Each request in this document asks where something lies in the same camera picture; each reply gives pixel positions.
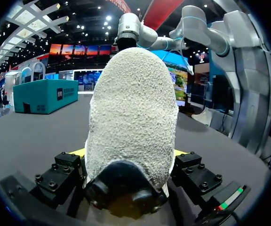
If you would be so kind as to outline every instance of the red banner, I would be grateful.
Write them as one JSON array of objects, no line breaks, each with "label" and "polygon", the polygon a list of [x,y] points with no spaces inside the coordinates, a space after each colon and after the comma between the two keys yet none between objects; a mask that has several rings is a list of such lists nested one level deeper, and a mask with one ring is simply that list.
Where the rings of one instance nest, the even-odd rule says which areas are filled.
[{"label": "red banner", "polygon": [[154,30],[158,30],[182,2],[183,0],[154,0],[144,18],[144,24]]},{"label": "red banner", "polygon": [[124,13],[131,13],[130,8],[128,7],[128,5],[126,4],[126,2],[124,0],[106,0],[106,1],[110,1],[113,4],[115,4],[120,10],[122,10]]}]

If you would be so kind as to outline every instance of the booth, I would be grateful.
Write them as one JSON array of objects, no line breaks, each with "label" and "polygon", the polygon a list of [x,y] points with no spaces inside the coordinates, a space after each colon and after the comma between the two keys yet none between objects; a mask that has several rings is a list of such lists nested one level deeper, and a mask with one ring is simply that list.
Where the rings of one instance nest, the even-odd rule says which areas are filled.
[{"label": "booth", "polygon": [[50,114],[78,100],[78,81],[28,82],[13,87],[17,113]]}]

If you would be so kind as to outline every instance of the black rubber base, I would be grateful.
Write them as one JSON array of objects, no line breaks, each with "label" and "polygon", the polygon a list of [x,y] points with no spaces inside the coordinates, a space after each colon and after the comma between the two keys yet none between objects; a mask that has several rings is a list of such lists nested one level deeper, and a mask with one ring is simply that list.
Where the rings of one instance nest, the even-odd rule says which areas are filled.
[{"label": "black rubber base", "polygon": [[139,218],[154,213],[166,203],[163,191],[156,191],[139,168],[128,161],[107,166],[84,189],[86,199],[99,209],[118,217]]}]

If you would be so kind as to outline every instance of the large display screen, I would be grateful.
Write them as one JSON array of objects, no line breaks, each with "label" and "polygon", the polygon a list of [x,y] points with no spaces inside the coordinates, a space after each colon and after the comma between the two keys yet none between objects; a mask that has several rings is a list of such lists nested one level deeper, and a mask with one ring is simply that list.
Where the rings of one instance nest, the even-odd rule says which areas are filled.
[{"label": "large display screen", "polygon": [[110,55],[112,51],[112,46],[100,46],[100,53],[99,55]]},{"label": "large display screen", "polygon": [[174,86],[177,105],[184,106],[187,93],[188,73],[174,68],[168,68]]},{"label": "large display screen", "polygon": [[84,46],[84,45],[62,45],[52,44],[49,55],[49,64],[60,64],[63,62],[71,64],[107,63],[112,52],[111,45]]},{"label": "large display screen", "polygon": [[96,56],[98,55],[98,46],[88,46],[88,56]]},{"label": "large display screen", "polygon": [[61,46],[60,44],[52,44],[51,49],[50,49],[50,55],[59,55],[61,51]]},{"label": "large display screen", "polygon": [[85,48],[86,48],[86,46],[76,45],[74,55],[84,56],[85,55]]}]

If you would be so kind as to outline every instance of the cable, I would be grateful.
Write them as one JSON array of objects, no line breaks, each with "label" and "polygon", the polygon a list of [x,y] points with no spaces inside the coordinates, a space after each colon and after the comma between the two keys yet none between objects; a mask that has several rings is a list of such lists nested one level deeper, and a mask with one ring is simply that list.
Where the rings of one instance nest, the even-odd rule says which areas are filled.
[{"label": "cable", "polygon": [[241,225],[241,221],[240,218],[238,217],[238,215],[234,212],[234,211],[230,211],[230,210],[222,210],[220,212],[217,212],[217,215],[231,215],[232,217],[234,217],[235,221],[237,222],[237,225]]},{"label": "cable", "polygon": [[270,160],[269,160],[269,162],[267,163],[267,166],[270,166],[270,165],[271,165],[271,155],[268,156],[268,157],[266,157],[266,158],[264,158],[264,159],[261,159],[262,161],[264,161],[264,160],[269,159],[269,158],[270,158]]},{"label": "cable", "polygon": [[224,132],[224,123],[225,123],[225,120],[227,118],[227,114],[224,114],[224,116],[222,117],[222,124],[221,124],[221,127],[219,128],[219,130],[221,130],[222,128],[222,133]]}]

